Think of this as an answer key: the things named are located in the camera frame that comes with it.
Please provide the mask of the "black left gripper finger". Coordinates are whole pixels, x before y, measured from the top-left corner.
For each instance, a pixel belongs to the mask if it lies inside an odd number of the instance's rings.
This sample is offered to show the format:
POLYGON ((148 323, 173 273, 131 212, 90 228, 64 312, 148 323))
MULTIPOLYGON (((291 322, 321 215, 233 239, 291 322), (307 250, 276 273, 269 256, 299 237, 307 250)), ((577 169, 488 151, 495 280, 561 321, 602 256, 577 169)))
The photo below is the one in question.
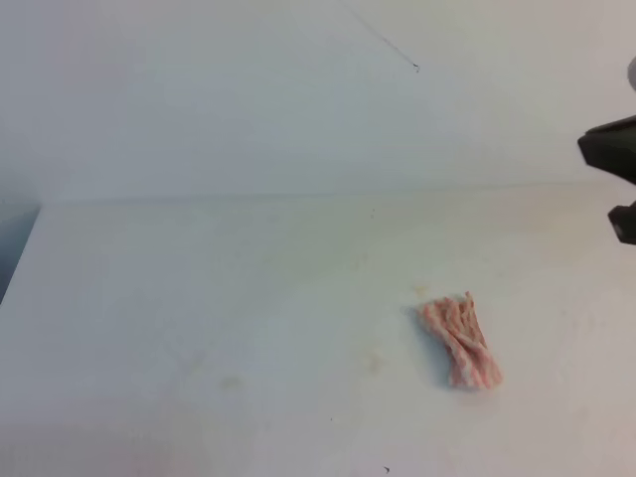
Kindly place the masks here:
POLYGON ((614 207, 608 220, 620 242, 636 243, 636 203, 614 207))

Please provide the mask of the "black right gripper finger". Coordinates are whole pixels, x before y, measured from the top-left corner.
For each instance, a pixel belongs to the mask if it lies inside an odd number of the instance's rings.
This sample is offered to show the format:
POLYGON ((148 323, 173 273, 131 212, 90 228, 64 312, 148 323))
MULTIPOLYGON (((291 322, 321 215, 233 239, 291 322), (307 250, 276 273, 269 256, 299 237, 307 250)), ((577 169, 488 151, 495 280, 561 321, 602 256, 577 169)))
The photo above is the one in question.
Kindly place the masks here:
POLYGON ((577 140, 585 164, 634 184, 635 127, 630 116, 586 131, 577 140))

